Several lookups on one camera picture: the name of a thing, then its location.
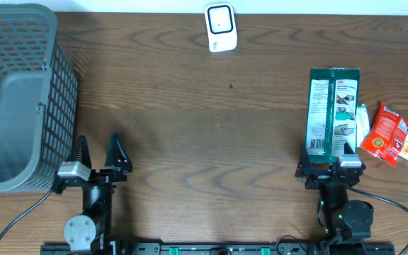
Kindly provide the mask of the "green white packet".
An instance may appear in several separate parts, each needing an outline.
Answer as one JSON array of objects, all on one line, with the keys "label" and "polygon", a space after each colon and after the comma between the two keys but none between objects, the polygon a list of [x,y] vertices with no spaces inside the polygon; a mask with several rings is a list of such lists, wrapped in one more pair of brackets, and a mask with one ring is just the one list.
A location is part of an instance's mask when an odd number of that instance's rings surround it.
[{"label": "green white packet", "polygon": [[359,69],[311,69],[305,148],[312,163],[336,161],[347,144],[357,151],[359,85]]}]

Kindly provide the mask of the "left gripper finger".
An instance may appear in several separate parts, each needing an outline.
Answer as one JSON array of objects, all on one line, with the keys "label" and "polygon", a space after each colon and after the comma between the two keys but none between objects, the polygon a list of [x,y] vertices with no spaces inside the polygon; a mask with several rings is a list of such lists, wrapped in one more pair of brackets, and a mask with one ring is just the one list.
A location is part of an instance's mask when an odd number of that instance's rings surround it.
[{"label": "left gripper finger", "polygon": [[80,162],[89,169],[92,168],[91,157],[86,138],[81,135],[78,137],[75,147],[67,158],[67,162]]},{"label": "left gripper finger", "polygon": [[123,173],[132,172],[132,162],[118,133],[113,133],[110,137],[105,167]]}]

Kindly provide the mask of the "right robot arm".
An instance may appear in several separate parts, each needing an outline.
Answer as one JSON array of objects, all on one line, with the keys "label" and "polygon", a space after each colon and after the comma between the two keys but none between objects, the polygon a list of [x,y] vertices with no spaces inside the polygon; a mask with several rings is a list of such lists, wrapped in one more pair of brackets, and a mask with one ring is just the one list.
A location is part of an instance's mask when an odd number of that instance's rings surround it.
[{"label": "right robot arm", "polygon": [[306,254],[365,254],[364,240],[371,236],[373,206],[362,200],[350,200],[347,190],[360,181],[365,164],[349,144],[336,161],[322,168],[311,162],[303,146],[295,177],[305,180],[305,188],[318,190],[319,225],[325,227],[327,237],[308,244]]}]

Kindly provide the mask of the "large red snack bag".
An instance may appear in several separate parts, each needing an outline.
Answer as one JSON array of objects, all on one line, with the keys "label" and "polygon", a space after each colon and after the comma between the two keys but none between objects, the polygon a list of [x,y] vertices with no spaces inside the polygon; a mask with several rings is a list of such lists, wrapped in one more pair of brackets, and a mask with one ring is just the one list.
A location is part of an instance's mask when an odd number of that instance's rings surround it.
[{"label": "large red snack bag", "polygon": [[361,147],[374,157],[396,167],[407,132],[408,120],[381,102],[370,132]]}]

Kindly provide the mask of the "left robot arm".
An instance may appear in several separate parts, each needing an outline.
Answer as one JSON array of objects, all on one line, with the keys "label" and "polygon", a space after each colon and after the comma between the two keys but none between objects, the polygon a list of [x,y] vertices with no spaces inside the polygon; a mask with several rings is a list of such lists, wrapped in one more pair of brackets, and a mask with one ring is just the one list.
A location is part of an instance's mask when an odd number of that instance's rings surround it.
[{"label": "left robot arm", "polygon": [[117,182],[127,181],[132,162],[118,133],[110,137],[104,168],[92,168],[84,136],[55,172],[51,191],[61,194],[66,188],[82,190],[82,212],[64,226],[64,239],[71,254],[130,254],[122,237],[111,234],[113,194]]}]

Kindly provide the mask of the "teal wet wipes packet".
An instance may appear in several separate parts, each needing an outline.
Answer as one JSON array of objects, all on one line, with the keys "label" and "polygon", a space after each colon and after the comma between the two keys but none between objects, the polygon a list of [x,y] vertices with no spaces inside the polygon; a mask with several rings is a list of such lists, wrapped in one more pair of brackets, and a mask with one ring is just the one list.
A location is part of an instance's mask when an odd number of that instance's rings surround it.
[{"label": "teal wet wipes packet", "polygon": [[368,109],[363,103],[356,110],[356,127],[357,127],[357,147],[361,147],[364,139],[370,133],[370,120],[368,117]]}]

